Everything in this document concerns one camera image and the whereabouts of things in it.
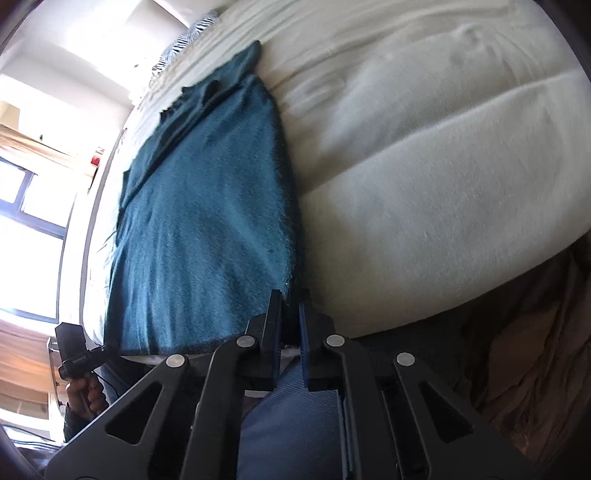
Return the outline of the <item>person left hand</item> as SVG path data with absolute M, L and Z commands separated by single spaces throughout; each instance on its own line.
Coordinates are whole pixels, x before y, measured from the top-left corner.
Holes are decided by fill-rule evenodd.
M 66 395 L 70 410 L 86 421 L 92 421 L 108 408 L 103 386 L 94 373 L 70 381 Z

